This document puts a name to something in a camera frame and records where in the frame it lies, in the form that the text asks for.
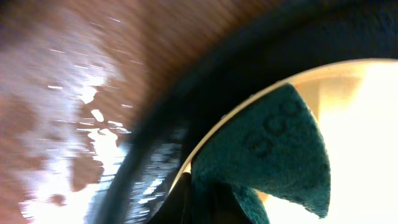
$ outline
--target teal fabric tag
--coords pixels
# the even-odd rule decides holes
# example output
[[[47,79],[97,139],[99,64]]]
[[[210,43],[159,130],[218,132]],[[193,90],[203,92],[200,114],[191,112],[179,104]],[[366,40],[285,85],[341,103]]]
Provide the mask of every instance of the teal fabric tag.
[[[229,184],[253,223],[268,223],[252,189],[303,205],[326,217],[330,163],[317,122],[292,85],[258,99],[224,124],[192,166],[193,198],[215,183]],[[206,216],[205,202],[194,205]]]

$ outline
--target dark green cloth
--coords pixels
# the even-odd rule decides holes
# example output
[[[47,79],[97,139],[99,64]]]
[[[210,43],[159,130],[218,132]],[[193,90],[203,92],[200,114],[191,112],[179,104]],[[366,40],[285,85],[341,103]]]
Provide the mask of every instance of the dark green cloth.
[[[292,85],[240,111],[200,150],[192,166],[194,223],[209,223],[207,192],[217,182],[232,187],[253,223],[269,223],[253,189],[326,217],[330,163],[317,123]]]

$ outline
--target brown surface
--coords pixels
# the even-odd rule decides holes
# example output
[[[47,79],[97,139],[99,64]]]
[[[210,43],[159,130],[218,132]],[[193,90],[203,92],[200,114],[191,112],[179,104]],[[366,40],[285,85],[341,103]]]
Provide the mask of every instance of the brown surface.
[[[131,129],[182,71],[278,2],[17,0],[0,18],[0,223],[82,222],[75,207],[91,196],[79,193],[108,170],[76,129]]]

